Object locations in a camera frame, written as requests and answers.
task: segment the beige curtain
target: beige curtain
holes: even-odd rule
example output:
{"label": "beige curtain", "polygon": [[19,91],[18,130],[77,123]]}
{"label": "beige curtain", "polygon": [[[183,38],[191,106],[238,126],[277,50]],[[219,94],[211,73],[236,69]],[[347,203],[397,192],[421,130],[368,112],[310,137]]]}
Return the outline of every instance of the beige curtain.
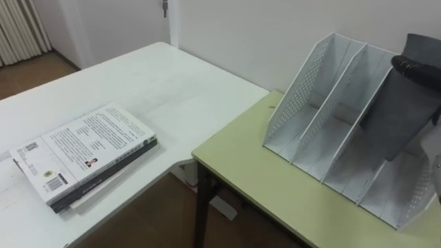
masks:
{"label": "beige curtain", "polygon": [[51,49],[33,0],[0,0],[0,66]]}

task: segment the baseboard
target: baseboard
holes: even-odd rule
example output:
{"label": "baseboard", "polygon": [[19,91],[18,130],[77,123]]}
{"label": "baseboard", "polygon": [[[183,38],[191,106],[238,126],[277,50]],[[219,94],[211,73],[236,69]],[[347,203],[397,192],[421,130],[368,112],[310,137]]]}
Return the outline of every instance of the baseboard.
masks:
{"label": "baseboard", "polygon": [[70,67],[74,68],[76,71],[81,70],[81,68],[76,66],[72,61],[70,61],[68,58],[66,58],[64,55],[62,55],[59,51],[52,49],[52,52],[56,53],[61,59],[63,59],[64,62],[66,62]]}

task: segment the brown floor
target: brown floor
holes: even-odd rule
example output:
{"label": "brown floor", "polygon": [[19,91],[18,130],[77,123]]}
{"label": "brown floor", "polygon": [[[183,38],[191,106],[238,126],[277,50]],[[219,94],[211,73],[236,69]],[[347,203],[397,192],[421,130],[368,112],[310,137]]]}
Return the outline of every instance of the brown floor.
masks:
{"label": "brown floor", "polygon": [[[75,69],[54,53],[0,68],[0,99],[73,72]],[[238,215],[230,221],[210,208],[205,247],[298,247],[253,209],[241,208],[237,197],[229,192],[221,196],[238,210]],[[78,247],[190,248],[195,204],[196,194],[168,174]]]}

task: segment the table leg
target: table leg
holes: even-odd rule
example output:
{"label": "table leg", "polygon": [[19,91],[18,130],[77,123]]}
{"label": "table leg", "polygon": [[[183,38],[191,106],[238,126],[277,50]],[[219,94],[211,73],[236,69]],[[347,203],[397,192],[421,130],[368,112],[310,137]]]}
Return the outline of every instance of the table leg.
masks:
{"label": "table leg", "polygon": [[194,228],[194,248],[203,248],[207,226],[208,207],[211,200],[212,179],[207,169],[198,162],[198,194],[196,199],[196,221]]}

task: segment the qr code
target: qr code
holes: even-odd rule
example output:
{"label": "qr code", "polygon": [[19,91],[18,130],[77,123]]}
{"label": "qr code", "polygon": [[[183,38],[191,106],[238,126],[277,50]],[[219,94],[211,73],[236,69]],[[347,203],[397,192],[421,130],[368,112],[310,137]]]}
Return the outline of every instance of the qr code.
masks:
{"label": "qr code", "polygon": [[26,148],[26,150],[27,150],[28,152],[30,152],[30,151],[32,151],[33,149],[38,148],[38,145],[37,145],[37,143],[33,142],[33,143],[29,144],[29,145],[26,145],[25,148]]}

